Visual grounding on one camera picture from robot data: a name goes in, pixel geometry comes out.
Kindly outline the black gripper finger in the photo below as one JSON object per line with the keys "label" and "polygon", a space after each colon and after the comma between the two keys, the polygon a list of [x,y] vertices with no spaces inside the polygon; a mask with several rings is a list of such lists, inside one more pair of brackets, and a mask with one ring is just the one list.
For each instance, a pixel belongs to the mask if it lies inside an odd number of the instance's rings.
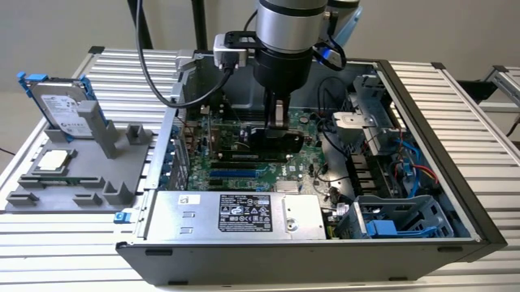
{"label": "black gripper finger", "polygon": [[288,130],[290,95],[264,89],[264,135],[283,137]]}

